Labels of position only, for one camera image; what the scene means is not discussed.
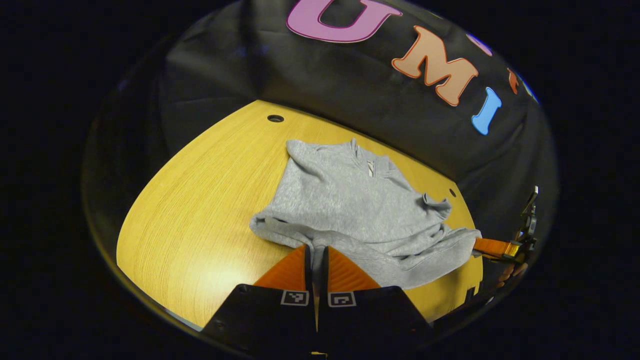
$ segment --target orange letter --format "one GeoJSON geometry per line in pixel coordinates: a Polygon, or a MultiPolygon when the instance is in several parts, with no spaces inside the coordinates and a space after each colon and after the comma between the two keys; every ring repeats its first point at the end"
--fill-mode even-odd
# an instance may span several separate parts
{"type": "Polygon", "coordinates": [[[424,83],[433,85],[448,78],[444,84],[436,86],[436,94],[449,105],[457,106],[462,91],[478,75],[478,70],[464,58],[447,62],[447,51],[442,39],[420,26],[413,28],[418,32],[418,39],[404,58],[393,59],[391,64],[404,75],[418,78],[422,74],[420,65],[426,60],[424,83]]]}

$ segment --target wood grain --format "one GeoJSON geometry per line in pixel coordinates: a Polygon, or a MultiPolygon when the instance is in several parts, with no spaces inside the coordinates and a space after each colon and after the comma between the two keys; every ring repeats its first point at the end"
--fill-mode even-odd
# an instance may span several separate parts
{"type": "MultiPolygon", "coordinates": [[[[291,248],[258,238],[251,217],[265,208],[289,159],[286,140],[345,143],[387,155],[418,192],[453,205],[446,223],[474,223],[454,182],[360,133],[298,110],[255,101],[219,121],[176,154],[131,207],[116,260],[144,292],[204,326],[239,283],[253,284],[291,248]],[[267,116],[284,117],[271,122],[267,116]]],[[[482,262],[406,293],[429,321],[463,303],[482,277],[482,262]]]]}

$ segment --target gray sweatshirt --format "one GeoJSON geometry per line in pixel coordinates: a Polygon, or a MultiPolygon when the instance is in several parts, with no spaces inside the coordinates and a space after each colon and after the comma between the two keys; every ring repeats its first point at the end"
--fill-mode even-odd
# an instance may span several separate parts
{"type": "Polygon", "coordinates": [[[259,237],[312,250],[314,281],[326,246],[337,249],[381,286],[421,286],[469,259],[475,229],[443,223],[447,199],[416,192],[387,156],[356,144],[287,141],[289,162],[271,203],[251,219],[259,237]]]}

